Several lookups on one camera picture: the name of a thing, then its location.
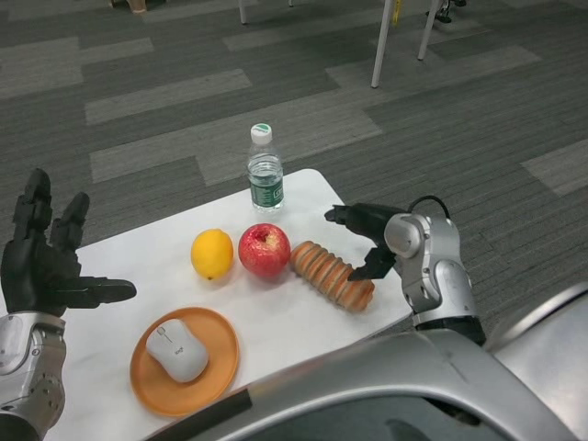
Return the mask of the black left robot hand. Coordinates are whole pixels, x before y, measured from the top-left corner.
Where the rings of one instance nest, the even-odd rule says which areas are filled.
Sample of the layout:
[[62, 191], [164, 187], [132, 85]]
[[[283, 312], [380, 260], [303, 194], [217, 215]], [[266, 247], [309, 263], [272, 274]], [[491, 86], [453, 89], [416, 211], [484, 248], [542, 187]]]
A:
[[80, 192], [60, 217], [53, 218], [49, 175], [40, 168], [32, 171], [17, 198], [14, 236], [1, 263], [9, 313], [36, 311], [61, 317], [68, 309], [95, 309], [136, 296], [137, 289], [128, 280], [81, 275], [77, 250], [89, 206], [89, 196]]

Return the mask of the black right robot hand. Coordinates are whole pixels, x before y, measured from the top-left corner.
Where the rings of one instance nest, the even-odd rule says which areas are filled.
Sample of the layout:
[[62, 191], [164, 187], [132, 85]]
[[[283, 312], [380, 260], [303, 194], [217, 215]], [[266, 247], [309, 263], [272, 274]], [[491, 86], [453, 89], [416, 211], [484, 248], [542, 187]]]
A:
[[385, 228], [389, 220], [405, 210], [372, 203], [356, 203], [353, 205], [333, 205], [324, 213], [324, 218], [345, 226], [350, 232], [371, 240], [375, 247], [371, 248], [364, 258], [365, 264], [355, 268], [348, 281], [383, 279], [396, 263], [393, 253], [384, 238]]

